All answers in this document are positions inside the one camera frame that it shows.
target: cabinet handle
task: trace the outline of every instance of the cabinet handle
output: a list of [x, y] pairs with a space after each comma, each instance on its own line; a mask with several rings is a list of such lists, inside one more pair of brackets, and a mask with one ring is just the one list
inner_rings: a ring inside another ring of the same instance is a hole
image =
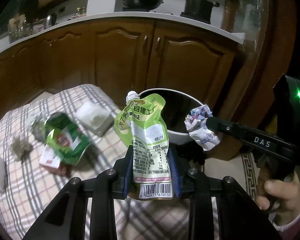
[[160, 48], [161, 39], [160, 37], [157, 39], [157, 48], [155, 49], [155, 52], [157, 56], [159, 55], [159, 48]]
[[143, 40], [143, 53], [146, 52], [147, 48], [148, 48], [148, 35], [146, 35]]

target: crumpled tissue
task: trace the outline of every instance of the crumpled tissue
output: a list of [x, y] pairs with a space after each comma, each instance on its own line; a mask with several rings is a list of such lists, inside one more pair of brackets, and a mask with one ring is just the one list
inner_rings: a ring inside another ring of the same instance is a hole
[[208, 105], [199, 106], [190, 111], [186, 116], [185, 125], [190, 137], [199, 144], [204, 151], [211, 150], [220, 143], [220, 138], [210, 131], [207, 126], [207, 118], [212, 116]]

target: sleeve cuff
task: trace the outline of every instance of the sleeve cuff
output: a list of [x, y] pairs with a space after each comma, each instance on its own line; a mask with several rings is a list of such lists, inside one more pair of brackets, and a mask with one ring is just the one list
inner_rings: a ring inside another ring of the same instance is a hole
[[292, 220], [290, 223], [283, 225], [283, 226], [277, 226], [274, 222], [272, 222], [272, 225], [274, 226], [274, 228], [279, 231], [279, 232], [283, 232], [284, 230], [289, 229], [290, 227], [292, 227], [294, 224], [296, 224], [298, 222], [298, 220], [300, 219], [300, 214], [294, 219]]

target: food pouch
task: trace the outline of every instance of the food pouch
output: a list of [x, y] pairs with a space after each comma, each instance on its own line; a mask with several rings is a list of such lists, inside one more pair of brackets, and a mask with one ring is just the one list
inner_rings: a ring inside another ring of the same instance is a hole
[[173, 197], [167, 161], [169, 138], [158, 94], [128, 102], [114, 125], [126, 146], [133, 145], [133, 181], [129, 196], [139, 200]]
[[62, 162], [69, 165], [76, 165], [91, 145], [77, 124], [62, 112], [49, 115], [44, 122], [44, 131], [47, 144]]

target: red label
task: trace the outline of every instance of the red label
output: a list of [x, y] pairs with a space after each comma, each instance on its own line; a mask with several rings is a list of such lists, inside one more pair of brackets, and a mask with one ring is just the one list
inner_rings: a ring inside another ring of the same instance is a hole
[[69, 147], [70, 146], [70, 141], [63, 134], [58, 134], [57, 135], [57, 143], [59, 145], [61, 145], [62, 147]]

